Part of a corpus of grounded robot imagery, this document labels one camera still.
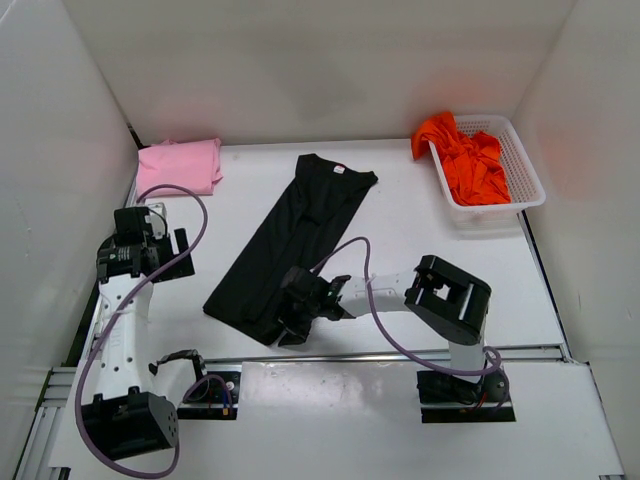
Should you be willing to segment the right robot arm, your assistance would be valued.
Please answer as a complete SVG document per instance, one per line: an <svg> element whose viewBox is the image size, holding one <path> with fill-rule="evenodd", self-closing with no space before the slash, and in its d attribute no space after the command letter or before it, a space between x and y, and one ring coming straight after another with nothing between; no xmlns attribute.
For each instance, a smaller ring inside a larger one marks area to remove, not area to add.
<svg viewBox="0 0 640 480"><path fill-rule="evenodd" d="M281 283L280 322L283 345L306 341L317 318L353 320L372 315L387 341L407 358L425 366L384 328L381 313L411 313L449 343L449 387L470 400L486 384L485 376L500 368L501 359L484 344L484 325L491 287L483 280L435 255L424 256L417 267L398 274L373 277L337 276L327 281L316 272L293 267Z"/></svg>

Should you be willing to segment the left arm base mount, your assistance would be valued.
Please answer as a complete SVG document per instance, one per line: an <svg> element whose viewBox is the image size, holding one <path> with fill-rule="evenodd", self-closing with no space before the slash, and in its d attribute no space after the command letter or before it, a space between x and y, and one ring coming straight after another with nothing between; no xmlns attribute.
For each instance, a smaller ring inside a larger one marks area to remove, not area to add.
<svg viewBox="0 0 640 480"><path fill-rule="evenodd" d="M193 363L179 360L174 362L170 372L169 398L179 420L233 421L237 418L242 376L239 364L206 363L203 375L217 375L226 386L223 387L219 380L207 380L180 404L177 401L182 400L196 383Z"/></svg>

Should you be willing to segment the black t-shirt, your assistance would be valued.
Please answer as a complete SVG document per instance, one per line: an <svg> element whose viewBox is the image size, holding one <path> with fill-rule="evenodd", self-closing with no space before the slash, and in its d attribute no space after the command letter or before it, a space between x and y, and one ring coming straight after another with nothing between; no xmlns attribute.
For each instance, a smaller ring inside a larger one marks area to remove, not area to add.
<svg viewBox="0 0 640 480"><path fill-rule="evenodd" d="M294 266L316 266L337 246L378 177L316 154L298 157L290 182L203 305L205 315L267 344L281 312L281 283Z"/></svg>

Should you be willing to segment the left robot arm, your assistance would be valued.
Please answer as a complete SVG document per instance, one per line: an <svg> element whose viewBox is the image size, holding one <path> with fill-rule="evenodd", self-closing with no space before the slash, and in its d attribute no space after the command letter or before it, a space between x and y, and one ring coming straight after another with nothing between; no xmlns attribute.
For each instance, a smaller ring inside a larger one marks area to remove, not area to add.
<svg viewBox="0 0 640 480"><path fill-rule="evenodd" d="M118 209L115 232L97 252L102 296L97 383L81 406L82 424L110 461L170 449L178 443L177 409L206 395L210 377L194 349L154 359L148 348L155 280L194 275L185 229L170 230L163 203Z"/></svg>

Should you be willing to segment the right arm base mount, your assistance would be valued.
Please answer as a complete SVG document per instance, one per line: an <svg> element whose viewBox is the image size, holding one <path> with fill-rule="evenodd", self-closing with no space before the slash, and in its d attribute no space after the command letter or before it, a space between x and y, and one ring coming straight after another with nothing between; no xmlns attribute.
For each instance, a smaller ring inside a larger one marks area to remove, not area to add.
<svg viewBox="0 0 640 480"><path fill-rule="evenodd" d="M497 370L477 383L434 371L417 372L423 424L509 423L516 421L510 382Z"/></svg>

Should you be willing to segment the pink t-shirt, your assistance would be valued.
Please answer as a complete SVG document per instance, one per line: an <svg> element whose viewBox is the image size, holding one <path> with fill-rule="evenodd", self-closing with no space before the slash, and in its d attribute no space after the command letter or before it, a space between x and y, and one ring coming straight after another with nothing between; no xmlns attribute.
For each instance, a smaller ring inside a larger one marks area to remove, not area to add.
<svg viewBox="0 0 640 480"><path fill-rule="evenodd" d="M178 143L166 140L138 152L136 193L152 187L172 184L197 195L212 195L222 180L221 140L218 138Z"/></svg>

